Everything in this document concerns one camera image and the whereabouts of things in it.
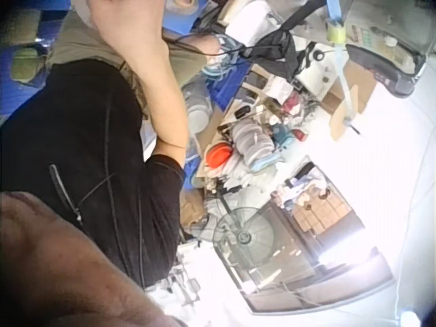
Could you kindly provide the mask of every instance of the white wall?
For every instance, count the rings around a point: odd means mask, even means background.
[[[348,131],[339,142],[333,142],[328,119],[319,112],[307,141],[285,154],[289,166],[281,170],[271,188],[309,155],[371,231],[396,279],[403,251],[399,304],[422,315],[435,304],[436,63],[427,67],[408,99],[394,98],[379,84],[355,122],[362,136]],[[250,189],[240,204],[259,207],[268,199],[268,193]],[[204,289],[202,298],[214,308],[211,314],[216,326],[394,325],[337,308],[303,315],[253,316],[213,251],[203,251],[207,254],[201,261],[206,265],[198,266],[202,271],[198,279]],[[340,310],[394,319],[395,298],[396,285],[391,285]]]

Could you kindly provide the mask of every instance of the hand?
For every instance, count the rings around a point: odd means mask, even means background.
[[[89,0],[91,18],[101,37],[134,70],[168,59],[161,35],[164,5],[165,0]]]

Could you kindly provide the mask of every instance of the black shirt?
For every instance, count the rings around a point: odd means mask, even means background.
[[[1,190],[37,196],[146,287],[173,264],[184,173],[163,155],[144,163],[141,122],[117,69],[94,60],[54,66],[46,86],[0,129]]]

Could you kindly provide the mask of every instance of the khaki shorts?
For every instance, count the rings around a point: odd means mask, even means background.
[[[204,55],[189,52],[171,44],[170,63],[180,86],[186,84],[206,65]],[[147,117],[146,100],[138,77],[109,45],[103,41],[99,33],[88,27],[75,11],[69,11],[63,21],[61,31],[47,58],[47,67],[69,63],[83,59],[104,61],[120,69],[121,74],[134,90],[144,115]]]

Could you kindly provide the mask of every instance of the sleeve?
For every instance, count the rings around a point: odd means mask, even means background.
[[[153,281],[167,277],[179,240],[180,192],[185,172],[165,155],[152,155],[142,175],[142,235],[145,261],[153,263]]]

